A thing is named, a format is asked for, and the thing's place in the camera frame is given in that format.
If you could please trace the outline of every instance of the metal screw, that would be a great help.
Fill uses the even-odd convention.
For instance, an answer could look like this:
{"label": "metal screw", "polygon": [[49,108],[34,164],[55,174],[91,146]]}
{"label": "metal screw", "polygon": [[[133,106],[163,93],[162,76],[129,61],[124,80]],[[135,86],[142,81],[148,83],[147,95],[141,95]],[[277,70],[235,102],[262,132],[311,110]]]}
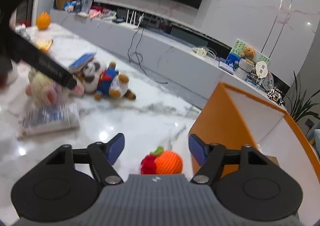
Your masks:
{"label": "metal screw", "polygon": [[209,182],[209,177],[207,177],[205,175],[196,175],[193,178],[193,181],[195,181],[196,183],[199,183],[199,184],[207,183],[207,182]]}
{"label": "metal screw", "polygon": [[121,182],[121,178],[119,176],[116,176],[116,175],[110,175],[110,176],[105,178],[105,181],[108,184],[118,184],[118,183]]}

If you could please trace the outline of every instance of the red yarn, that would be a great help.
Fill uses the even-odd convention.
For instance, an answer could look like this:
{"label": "red yarn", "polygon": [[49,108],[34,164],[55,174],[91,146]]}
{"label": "red yarn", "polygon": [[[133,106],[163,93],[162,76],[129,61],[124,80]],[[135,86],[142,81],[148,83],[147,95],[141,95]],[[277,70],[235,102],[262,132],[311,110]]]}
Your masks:
{"label": "red yarn", "polygon": [[141,174],[156,174],[156,163],[155,163],[156,158],[157,158],[157,156],[155,156],[155,155],[147,155],[141,161],[140,173]]}

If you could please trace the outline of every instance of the orange knitted toy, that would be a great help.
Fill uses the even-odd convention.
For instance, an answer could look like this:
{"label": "orange knitted toy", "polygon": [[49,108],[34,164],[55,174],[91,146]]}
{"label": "orange knitted toy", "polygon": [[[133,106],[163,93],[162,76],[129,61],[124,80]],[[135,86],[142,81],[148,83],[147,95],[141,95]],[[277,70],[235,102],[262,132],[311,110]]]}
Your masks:
{"label": "orange knitted toy", "polygon": [[163,151],[163,147],[158,147],[155,152],[151,152],[141,162],[141,174],[175,174],[182,172],[182,159],[172,151]]}
{"label": "orange knitted toy", "polygon": [[182,172],[182,159],[172,151],[166,150],[156,158],[156,174],[175,174]]}

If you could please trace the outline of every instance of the ribbed gray surface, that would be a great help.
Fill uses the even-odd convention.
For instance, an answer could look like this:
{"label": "ribbed gray surface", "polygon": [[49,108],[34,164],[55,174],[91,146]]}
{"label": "ribbed gray surface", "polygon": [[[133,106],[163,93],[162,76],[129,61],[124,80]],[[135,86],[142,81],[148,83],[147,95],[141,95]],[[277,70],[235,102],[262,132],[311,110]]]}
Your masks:
{"label": "ribbed gray surface", "polygon": [[130,175],[127,182],[105,187],[83,214],[63,222],[35,223],[25,219],[16,226],[302,226],[293,216],[277,222],[253,222],[232,214],[208,186],[189,183],[184,175]]}

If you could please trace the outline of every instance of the white marble wall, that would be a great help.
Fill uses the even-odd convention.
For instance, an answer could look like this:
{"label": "white marble wall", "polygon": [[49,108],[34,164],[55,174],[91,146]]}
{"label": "white marble wall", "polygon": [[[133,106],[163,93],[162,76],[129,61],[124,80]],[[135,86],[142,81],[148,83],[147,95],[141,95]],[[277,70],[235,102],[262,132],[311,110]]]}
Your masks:
{"label": "white marble wall", "polygon": [[320,12],[320,0],[203,0],[198,10],[169,0],[95,1],[169,18],[230,46],[240,38],[272,53],[270,70],[288,85],[307,56]]}

